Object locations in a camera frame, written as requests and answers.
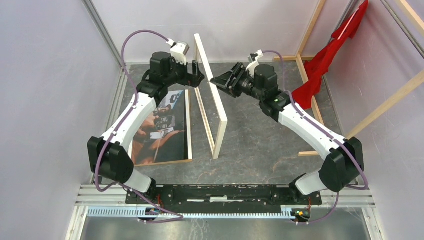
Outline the white wooden picture frame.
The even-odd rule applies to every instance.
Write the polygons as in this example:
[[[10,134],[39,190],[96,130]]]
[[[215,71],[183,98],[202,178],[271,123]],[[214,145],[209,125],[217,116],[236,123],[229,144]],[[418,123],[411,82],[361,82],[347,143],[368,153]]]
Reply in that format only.
[[[210,63],[209,63],[201,36],[198,33],[194,34],[194,60],[198,62],[200,61],[204,67],[205,77],[206,77],[208,86],[210,88],[212,100],[217,109],[219,124],[218,124],[216,137],[214,137],[213,132],[211,130],[210,122],[207,116],[207,110],[205,108],[205,105],[202,99],[200,88],[197,87],[194,89],[199,110],[202,116],[204,128],[206,131],[206,136],[209,142],[211,155],[212,155],[212,158],[216,160],[219,158],[221,149],[223,146],[223,141],[224,141],[225,133],[228,126],[228,117],[222,102],[222,98],[219,94],[218,88],[211,83],[211,79],[214,77],[214,75],[210,67]]]

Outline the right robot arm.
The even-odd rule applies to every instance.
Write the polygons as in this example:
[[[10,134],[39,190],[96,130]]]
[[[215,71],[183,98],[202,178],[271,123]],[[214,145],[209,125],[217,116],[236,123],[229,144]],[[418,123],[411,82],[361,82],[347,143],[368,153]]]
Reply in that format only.
[[[323,159],[321,169],[293,181],[294,187],[288,191],[293,203],[302,204],[317,191],[338,193],[364,172],[362,143],[356,137],[347,139],[333,133],[294,103],[289,94],[279,89],[273,66],[260,64],[249,71],[239,62],[210,82],[234,98],[245,94],[258,100],[265,115],[296,133]]]

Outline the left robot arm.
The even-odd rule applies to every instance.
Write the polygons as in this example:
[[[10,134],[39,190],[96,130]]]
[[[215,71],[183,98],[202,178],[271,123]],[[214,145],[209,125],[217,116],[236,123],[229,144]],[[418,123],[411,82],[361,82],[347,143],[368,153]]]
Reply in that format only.
[[[147,70],[136,86],[135,93],[115,123],[100,137],[92,136],[87,142],[89,164],[94,174],[94,184],[98,191],[110,188],[99,185],[99,177],[109,179],[113,185],[123,185],[138,191],[138,197],[145,204],[153,203],[157,190],[152,187],[153,179],[135,170],[135,164],[128,154],[130,143],[142,123],[153,113],[167,96],[173,85],[196,88],[205,75],[199,62],[192,61],[192,72],[188,63],[180,63],[167,52],[152,54]]]

